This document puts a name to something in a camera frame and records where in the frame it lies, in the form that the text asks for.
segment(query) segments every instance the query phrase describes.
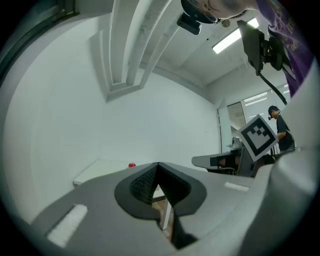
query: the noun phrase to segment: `white table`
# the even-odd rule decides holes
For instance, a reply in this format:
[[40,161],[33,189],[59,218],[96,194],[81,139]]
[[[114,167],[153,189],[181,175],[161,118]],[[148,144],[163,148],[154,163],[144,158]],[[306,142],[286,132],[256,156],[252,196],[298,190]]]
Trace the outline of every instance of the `white table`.
[[[137,166],[149,164],[146,162],[134,162],[134,163]],[[78,186],[96,177],[122,171],[128,168],[128,165],[129,165],[129,162],[127,161],[109,161],[109,160],[98,159],[73,180],[73,185]],[[154,199],[160,198],[160,197],[163,197],[164,195],[165,194],[163,193],[161,188],[158,188],[154,192],[153,198]],[[165,199],[165,209],[163,212],[163,218],[161,219],[161,222],[160,222],[160,227],[162,230],[167,229],[170,211],[171,211],[171,205],[169,201]]]

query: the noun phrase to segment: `black camera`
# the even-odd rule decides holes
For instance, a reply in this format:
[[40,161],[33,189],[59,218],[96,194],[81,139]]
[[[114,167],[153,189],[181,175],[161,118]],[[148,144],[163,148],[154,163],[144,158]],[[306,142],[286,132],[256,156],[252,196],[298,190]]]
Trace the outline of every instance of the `black camera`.
[[188,30],[194,35],[199,35],[201,30],[201,24],[185,13],[183,13],[178,19],[177,25],[185,30]]

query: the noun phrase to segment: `black cable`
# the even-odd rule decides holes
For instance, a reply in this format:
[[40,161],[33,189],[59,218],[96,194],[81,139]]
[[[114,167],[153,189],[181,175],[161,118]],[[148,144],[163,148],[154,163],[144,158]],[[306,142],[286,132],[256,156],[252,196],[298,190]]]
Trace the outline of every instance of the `black cable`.
[[259,76],[262,78],[262,80],[276,93],[276,95],[279,96],[279,98],[282,100],[284,105],[287,105],[286,98],[281,94],[281,92],[272,84],[270,83],[262,74],[259,72]]

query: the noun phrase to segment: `white sticker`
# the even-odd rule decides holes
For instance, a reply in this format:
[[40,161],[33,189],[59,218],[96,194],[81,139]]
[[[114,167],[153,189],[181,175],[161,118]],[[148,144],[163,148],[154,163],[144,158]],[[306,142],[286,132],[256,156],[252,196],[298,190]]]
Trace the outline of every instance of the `white sticker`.
[[76,204],[49,232],[47,238],[59,247],[66,247],[87,212],[88,208],[85,205]]
[[249,190],[248,186],[243,186],[243,185],[239,185],[239,184],[234,184],[231,183],[229,181],[227,181],[224,186],[228,189],[233,189],[233,190],[238,190],[238,191],[242,191],[242,192],[247,192]]

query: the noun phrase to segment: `fluorescent light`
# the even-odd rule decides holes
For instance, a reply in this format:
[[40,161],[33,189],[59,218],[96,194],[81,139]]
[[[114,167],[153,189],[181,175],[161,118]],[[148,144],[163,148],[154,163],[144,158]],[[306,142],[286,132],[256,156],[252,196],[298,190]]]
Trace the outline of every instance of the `fluorescent light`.
[[244,102],[248,102],[248,101],[251,101],[251,100],[253,100],[253,99],[260,98],[260,97],[266,95],[267,93],[268,93],[268,92],[264,92],[264,93],[261,93],[261,94],[259,94],[259,95],[253,96],[253,97],[251,97],[251,98],[246,98],[246,99],[244,99],[243,101],[244,101]]
[[[256,18],[253,18],[252,20],[248,21],[248,24],[253,26],[255,29],[259,27],[259,24]],[[213,46],[212,49],[215,51],[216,54],[218,54],[240,38],[241,38],[241,33],[240,33],[240,29],[238,28],[235,31],[233,31],[231,34],[229,34],[226,38],[218,42],[215,46]]]
[[262,101],[265,101],[266,99],[267,99],[267,97],[262,98],[262,99],[258,99],[258,100],[254,101],[254,102],[250,102],[250,103],[245,104],[245,106],[249,106],[249,105],[255,104],[257,102],[262,102]]
[[256,115],[249,116],[249,118],[254,118],[254,117],[256,117],[256,116],[257,116],[257,114],[256,114]]

